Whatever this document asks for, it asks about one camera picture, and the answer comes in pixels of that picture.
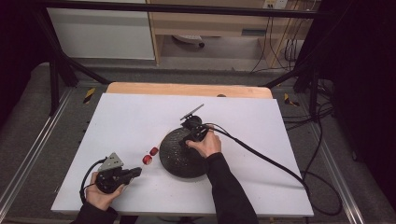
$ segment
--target black jacket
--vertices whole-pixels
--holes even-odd
[[[233,176],[222,153],[206,159],[206,174],[212,184],[213,201],[219,224],[258,224],[253,206],[238,180]],[[102,211],[89,203],[82,205],[77,219],[72,224],[111,224],[117,212],[111,207]]]

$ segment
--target white board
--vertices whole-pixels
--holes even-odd
[[[194,115],[203,122],[220,125],[232,136],[300,175],[276,100],[106,93],[96,108],[52,211],[78,212],[79,187],[94,162],[116,152],[124,162],[124,169],[142,166],[142,158],[160,144],[167,132],[180,127],[184,115],[201,104],[205,105]],[[218,135],[222,152],[259,217],[313,216],[304,188],[296,179],[233,140]],[[170,175],[159,156],[153,158],[152,164],[143,166],[141,176],[112,206],[122,215],[215,214],[206,175],[194,179]]]

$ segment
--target gray carpet floor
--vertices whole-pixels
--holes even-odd
[[[94,68],[93,70],[103,77],[117,81],[247,86],[257,86],[279,76],[279,73],[266,72],[249,75],[246,72],[143,68],[135,70],[129,68]],[[101,94],[106,91],[106,86],[93,84],[90,79],[83,75],[79,75],[79,77],[82,79],[81,85],[73,89],[64,113],[10,207],[7,213],[8,219],[28,217],[68,220],[74,218],[74,216],[53,213],[50,208],[56,197],[55,190],[62,185],[68,167],[78,150],[78,142],[82,140],[83,131],[89,125],[87,121],[91,119]],[[294,79],[291,78],[280,87],[273,89],[273,95],[278,100],[283,116],[305,115],[300,106],[284,104],[284,93],[288,93],[290,99],[298,99],[291,88],[293,82]],[[92,84],[96,86],[96,91],[91,101],[85,105],[82,102]],[[7,160],[8,162],[0,163],[2,179],[0,192],[6,190],[7,184],[17,172],[24,156],[48,118],[50,112],[49,86],[48,68],[46,66],[37,67],[20,102],[0,131],[0,156],[1,158],[11,158],[11,160]],[[395,212],[389,206],[388,201],[374,182],[364,163],[352,160],[351,151],[342,130],[337,124],[337,119],[329,116],[322,123],[325,139],[350,187],[364,220],[367,223],[396,223]],[[303,170],[312,157],[318,141],[308,125],[291,130],[288,134],[297,163]],[[320,154],[315,159],[311,171],[331,182]],[[307,183],[312,190],[312,201],[318,207],[330,211],[336,208],[336,198],[328,187],[311,177],[307,178]],[[78,189],[76,189],[76,194],[71,195],[71,197],[76,197],[76,200],[79,200]],[[348,218],[344,211],[335,217],[328,217],[315,211],[315,216],[310,218],[310,221],[312,223],[348,223]],[[303,220],[281,218],[279,222],[303,222]],[[161,222],[155,217],[145,217],[140,218],[139,223]],[[197,223],[213,223],[213,218],[210,220],[202,219],[201,222]]]

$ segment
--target person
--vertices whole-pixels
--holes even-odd
[[[242,186],[232,174],[222,152],[218,135],[209,130],[201,142],[186,141],[205,158],[206,174],[212,184],[212,196],[216,207],[219,224],[257,224],[257,215]],[[92,174],[94,183],[97,173]],[[73,224],[79,223],[113,223],[117,212],[110,207],[111,202],[120,196],[123,186],[112,194],[104,194],[95,185],[86,190],[87,202],[82,205],[78,218]]]

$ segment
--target red object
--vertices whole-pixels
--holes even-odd
[[[155,156],[155,155],[157,155],[157,153],[158,153],[158,148],[157,147],[152,148],[151,151],[149,152],[149,154],[151,156]]]
[[[150,157],[150,155],[146,155],[145,157],[143,157],[143,163],[145,165],[149,165],[152,162],[152,158]]]

